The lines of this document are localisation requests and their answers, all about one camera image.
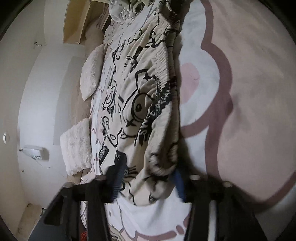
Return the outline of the beige graffiti print pants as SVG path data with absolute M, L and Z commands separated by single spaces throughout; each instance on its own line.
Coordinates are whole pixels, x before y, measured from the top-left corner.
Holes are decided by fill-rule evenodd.
M 113 171 L 116 194 L 136 206 L 164 197 L 177 164 L 178 87 L 173 47 L 180 1 L 153 1 L 112 22 L 91 108 L 92 170 Z

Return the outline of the left fluffy white pillow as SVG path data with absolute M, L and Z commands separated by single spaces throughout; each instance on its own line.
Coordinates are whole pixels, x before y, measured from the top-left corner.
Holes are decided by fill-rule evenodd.
M 91 168 L 89 119 L 85 118 L 60 136 L 60 147 L 68 176 Z

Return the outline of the fluffy white pillow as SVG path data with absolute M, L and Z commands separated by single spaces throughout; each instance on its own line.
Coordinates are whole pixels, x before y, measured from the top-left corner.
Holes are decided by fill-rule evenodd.
M 68 176 L 91 168 L 89 119 L 85 118 L 60 136 L 60 147 Z
M 97 89 L 104 61 L 104 44 L 97 46 L 86 59 L 80 77 L 80 92 L 86 101 Z

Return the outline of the ceiling lamp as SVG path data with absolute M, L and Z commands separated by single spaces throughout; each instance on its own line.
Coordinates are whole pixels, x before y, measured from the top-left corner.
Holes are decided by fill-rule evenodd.
M 4 144 L 7 144 L 8 142 L 9 142 L 9 135 L 8 135 L 8 133 L 7 132 L 5 132 L 4 134 L 3 134 L 3 142 L 4 142 Z

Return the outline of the beige long bolster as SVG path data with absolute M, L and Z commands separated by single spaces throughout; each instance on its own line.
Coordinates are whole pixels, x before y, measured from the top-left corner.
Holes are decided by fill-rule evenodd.
M 98 27 L 98 21 L 91 22 L 85 32 L 86 60 L 81 69 L 79 83 L 71 96 L 70 123 L 75 125 L 91 113 L 91 97 L 99 86 L 105 47 L 104 33 Z

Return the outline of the bear pattern bed cover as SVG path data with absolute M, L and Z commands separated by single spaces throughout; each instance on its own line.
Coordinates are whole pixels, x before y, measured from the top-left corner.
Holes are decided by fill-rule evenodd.
M 185 1 L 180 157 L 238 187 L 268 240 L 295 240 L 295 1 Z

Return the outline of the right fluffy white pillow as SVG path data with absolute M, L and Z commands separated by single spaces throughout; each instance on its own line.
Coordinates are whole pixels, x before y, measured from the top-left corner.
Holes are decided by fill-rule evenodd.
M 80 92 L 86 101 L 97 89 L 104 61 L 104 44 L 97 46 L 86 59 L 80 77 Z

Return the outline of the crumpled white garment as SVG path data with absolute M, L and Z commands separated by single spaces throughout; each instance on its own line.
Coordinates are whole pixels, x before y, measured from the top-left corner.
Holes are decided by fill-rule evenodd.
M 110 0 L 108 10 L 112 20 L 123 23 L 134 18 L 136 14 L 130 9 L 128 1 Z

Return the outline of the crumpled olive garment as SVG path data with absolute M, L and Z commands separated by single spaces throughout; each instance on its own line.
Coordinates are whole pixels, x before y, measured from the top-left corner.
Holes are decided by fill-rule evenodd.
M 133 13 L 140 13 L 145 6 L 151 4 L 150 0 L 129 0 L 129 10 Z

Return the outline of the cream wall niche shelf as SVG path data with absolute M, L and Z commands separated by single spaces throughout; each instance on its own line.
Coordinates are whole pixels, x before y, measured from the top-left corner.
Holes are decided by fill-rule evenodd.
M 87 27 L 98 20 L 98 28 L 105 30 L 110 23 L 109 1 L 69 1 L 66 9 L 63 42 L 82 44 Z

